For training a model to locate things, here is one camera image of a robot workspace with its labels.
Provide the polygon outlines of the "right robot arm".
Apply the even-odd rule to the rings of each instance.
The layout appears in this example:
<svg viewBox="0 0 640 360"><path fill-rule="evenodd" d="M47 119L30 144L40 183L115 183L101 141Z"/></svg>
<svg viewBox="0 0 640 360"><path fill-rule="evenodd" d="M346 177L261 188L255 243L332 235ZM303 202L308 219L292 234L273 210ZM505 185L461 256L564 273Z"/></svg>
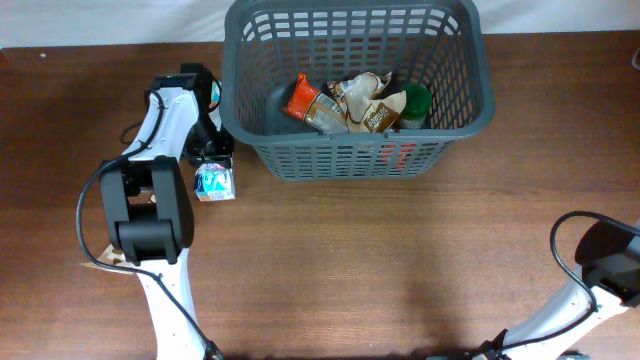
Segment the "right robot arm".
<svg viewBox="0 0 640 360"><path fill-rule="evenodd" d="M639 306L639 228L600 219L580 240L578 268L534 315L471 352L477 359L559 359L604 321Z"/></svg>

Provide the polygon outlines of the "green lidded jar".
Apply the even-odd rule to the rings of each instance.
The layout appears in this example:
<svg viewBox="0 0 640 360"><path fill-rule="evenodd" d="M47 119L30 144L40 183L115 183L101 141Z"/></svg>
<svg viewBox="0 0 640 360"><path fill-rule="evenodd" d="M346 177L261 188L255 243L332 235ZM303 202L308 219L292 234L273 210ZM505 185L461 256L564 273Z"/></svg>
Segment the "green lidded jar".
<svg viewBox="0 0 640 360"><path fill-rule="evenodd" d="M397 124L400 128L419 129L430 114L433 103L432 92L419 84L409 84L404 91L407 95L406 105Z"/></svg>

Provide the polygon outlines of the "Kleenex tissue multipack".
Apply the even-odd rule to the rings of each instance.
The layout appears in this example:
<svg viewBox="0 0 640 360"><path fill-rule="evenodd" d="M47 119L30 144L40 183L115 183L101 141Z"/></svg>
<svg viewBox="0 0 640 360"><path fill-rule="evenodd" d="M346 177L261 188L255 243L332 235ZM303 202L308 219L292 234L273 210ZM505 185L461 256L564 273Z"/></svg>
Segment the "Kleenex tissue multipack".
<svg viewBox="0 0 640 360"><path fill-rule="evenodd" d="M209 148L201 150L196 157L199 166L195 174L194 193L202 202L236 198L233 173L234 139L222 123L219 110L221 100L221 83L214 79L209 118L217 131L217 137Z"/></svg>

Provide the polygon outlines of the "orange spaghetti pasta packet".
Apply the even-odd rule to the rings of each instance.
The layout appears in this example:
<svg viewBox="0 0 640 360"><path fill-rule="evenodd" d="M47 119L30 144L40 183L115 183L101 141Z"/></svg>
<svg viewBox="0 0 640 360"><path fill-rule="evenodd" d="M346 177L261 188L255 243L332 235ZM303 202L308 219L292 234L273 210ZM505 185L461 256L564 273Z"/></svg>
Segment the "orange spaghetti pasta packet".
<svg viewBox="0 0 640 360"><path fill-rule="evenodd" d="M323 134L372 134L351 133L346 115L333 99L327 85L324 91L314 87L304 73L297 76L293 94L282 111Z"/></svg>

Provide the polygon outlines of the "white rice pouch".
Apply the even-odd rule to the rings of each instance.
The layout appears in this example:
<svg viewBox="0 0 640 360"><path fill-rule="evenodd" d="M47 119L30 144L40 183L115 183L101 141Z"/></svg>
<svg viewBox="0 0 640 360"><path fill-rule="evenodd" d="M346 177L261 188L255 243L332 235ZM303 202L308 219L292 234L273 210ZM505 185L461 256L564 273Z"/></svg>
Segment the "white rice pouch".
<svg viewBox="0 0 640 360"><path fill-rule="evenodd" d="M351 133L384 132L400 118L406 105L406 92L402 90L381 97L391 80L392 73L376 75L364 72L351 80L326 83L333 99L345 113Z"/></svg>

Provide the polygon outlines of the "brown snack pouch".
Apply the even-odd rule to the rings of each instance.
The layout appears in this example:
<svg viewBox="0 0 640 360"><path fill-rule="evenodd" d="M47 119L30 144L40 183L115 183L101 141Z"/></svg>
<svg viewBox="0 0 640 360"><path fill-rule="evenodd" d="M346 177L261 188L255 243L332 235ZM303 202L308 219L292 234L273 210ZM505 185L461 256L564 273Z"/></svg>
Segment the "brown snack pouch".
<svg viewBox="0 0 640 360"><path fill-rule="evenodd" d="M143 200L146 200L147 204L155 205L156 203L155 195L149 195L149 196L146 196L146 198L143 197ZM104 249L104 251L97 257L97 260L99 262L106 263L108 265L112 265L116 267L124 267L124 268L133 267L133 264L131 262L126 261L124 253L121 250L115 249L113 245L108 245ZM122 271L122 270L104 269L91 262L81 263L81 266L84 266L87 268L95 268L98 270L103 270L108 272L116 272L116 273L122 273L122 274L125 273L125 271Z"/></svg>

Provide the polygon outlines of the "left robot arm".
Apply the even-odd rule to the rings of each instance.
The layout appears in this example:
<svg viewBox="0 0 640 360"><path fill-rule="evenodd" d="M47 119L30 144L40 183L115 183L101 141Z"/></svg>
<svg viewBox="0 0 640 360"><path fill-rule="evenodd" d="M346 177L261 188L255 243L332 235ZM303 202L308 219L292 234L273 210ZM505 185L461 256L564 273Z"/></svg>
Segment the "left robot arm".
<svg viewBox="0 0 640 360"><path fill-rule="evenodd" d="M210 114L220 83L201 63L156 77L145 92L147 113L122 155L97 171L112 246L124 255L117 270L143 287L159 359L219 359L201 330L191 294L188 255L195 222L179 162L230 167L228 131Z"/></svg>

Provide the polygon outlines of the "grey plastic shopping basket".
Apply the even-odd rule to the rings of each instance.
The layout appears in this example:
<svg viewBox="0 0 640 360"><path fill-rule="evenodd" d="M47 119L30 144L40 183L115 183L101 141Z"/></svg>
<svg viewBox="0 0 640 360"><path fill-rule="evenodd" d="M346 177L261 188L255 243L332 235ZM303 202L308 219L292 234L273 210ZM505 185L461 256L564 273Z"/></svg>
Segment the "grey plastic shopping basket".
<svg viewBox="0 0 640 360"><path fill-rule="evenodd" d="M467 0L237 1L221 118L276 177L412 177L495 112Z"/></svg>

